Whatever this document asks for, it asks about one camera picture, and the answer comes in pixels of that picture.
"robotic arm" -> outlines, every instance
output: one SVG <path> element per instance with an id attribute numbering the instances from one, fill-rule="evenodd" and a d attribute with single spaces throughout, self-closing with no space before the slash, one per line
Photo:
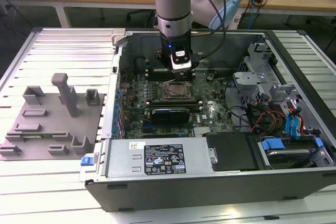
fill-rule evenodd
<path id="1" fill-rule="evenodd" d="M 156 56 L 167 68 L 175 71 L 188 71 L 192 65 L 191 26 L 193 22 L 192 0 L 155 0 L 158 27 L 162 49 Z M 200 0 L 193 0 L 197 16 L 210 16 L 208 10 L 200 5 Z M 235 2 L 236 13 L 240 0 Z"/>

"power supply label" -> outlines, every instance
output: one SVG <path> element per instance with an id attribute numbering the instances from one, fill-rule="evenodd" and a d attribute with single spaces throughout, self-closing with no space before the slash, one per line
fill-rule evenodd
<path id="1" fill-rule="evenodd" d="M 186 173 L 183 145 L 145 145 L 145 173 L 147 175 Z"/>

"blue latch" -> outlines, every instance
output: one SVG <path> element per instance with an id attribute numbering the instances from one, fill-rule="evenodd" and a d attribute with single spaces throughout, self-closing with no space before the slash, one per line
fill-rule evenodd
<path id="1" fill-rule="evenodd" d="M 81 166 L 90 166 L 93 165 L 93 157 L 82 157 L 80 160 Z"/>
<path id="2" fill-rule="evenodd" d="M 315 142 L 316 142 L 318 148 L 322 148 L 323 147 L 323 142 L 322 142 L 321 138 L 316 137 L 315 138 Z"/>
<path id="3" fill-rule="evenodd" d="M 264 150 L 284 149 L 285 146 L 280 138 L 267 138 L 261 142 Z"/>

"desk leg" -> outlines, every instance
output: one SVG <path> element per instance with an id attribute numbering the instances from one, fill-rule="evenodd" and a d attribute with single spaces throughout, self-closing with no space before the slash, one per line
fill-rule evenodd
<path id="1" fill-rule="evenodd" d="M 100 14 L 100 18 L 101 18 L 101 19 L 105 19 L 104 8 L 99 8 L 99 14 Z"/>
<path id="2" fill-rule="evenodd" d="M 8 15 L 6 5 L 0 5 L 0 15 L 1 16 L 7 16 Z"/>
<path id="3" fill-rule="evenodd" d="M 234 16 L 231 24 L 229 25 L 228 29 L 229 30 L 237 30 L 239 22 L 240 22 L 240 18 L 242 16 L 242 14 L 244 13 L 245 9 L 244 8 L 239 8 L 236 15 Z"/>
<path id="4" fill-rule="evenodd" d="M 59 22 L 61 23 L 62 28 L 71 27 L 71 23 L 68 15 L 66 14 L 63 6 L 55 6 Z"/>
<path id="5" fill-rule="evenodd" d="M 292 19 L 293 15 L 287 15 L 286 19 L 283 21 L 284 25 L 289 25 L 290 20 Z"/>

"slotted metal surface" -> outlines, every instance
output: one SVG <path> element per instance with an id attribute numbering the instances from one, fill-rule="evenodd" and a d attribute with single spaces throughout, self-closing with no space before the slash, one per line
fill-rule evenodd
<path id="1" fill-rule="evenodd" d="M 0 144 L 25 103 L 22 94 L 26 87 L 41 86 L 45 93 L 58 93 L 51 84 L 56 72 L 66 73 L 68 84 L 74 86 L 77 93 L 97 89 L 107 94 L 113 58 L 112 33 L 113 29 L 58 28 L 32 33 L 6 83 L 0 85 Z"/>
<path id="2" fill-rule="evenodd" d="M 336 69 L 334 64 L 308 36 L 300 35 L 296 31 L 275 31 L 275 34 L 336 116 Z M 277 68 L 284 80 L 291 84 L 292 81 L 281 63 L 277 64 Z"/>

